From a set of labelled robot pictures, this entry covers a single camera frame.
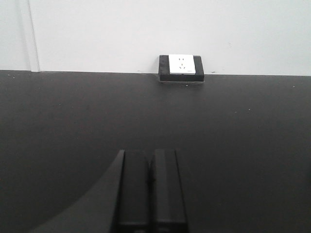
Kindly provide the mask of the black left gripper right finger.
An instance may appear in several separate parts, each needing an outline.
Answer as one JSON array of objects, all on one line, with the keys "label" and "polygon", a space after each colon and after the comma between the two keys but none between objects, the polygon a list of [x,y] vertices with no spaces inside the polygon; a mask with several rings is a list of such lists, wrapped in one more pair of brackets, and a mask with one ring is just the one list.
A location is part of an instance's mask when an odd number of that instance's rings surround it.
[{"label": "black left gripper right finger", "polygon": [[155,150],[151,177],[152,232],[187,233],[188,223],[175,150]]}]

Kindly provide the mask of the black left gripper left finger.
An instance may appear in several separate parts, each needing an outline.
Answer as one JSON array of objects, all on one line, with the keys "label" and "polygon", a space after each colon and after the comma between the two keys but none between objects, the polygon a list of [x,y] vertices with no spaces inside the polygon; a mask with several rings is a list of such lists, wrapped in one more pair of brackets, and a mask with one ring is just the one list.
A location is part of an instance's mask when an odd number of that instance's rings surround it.
[{"label": "black left gripper left finger", "polygon": [[149,164],[141,150],[126,150],[123,162],[117,232],[149,231]]}]

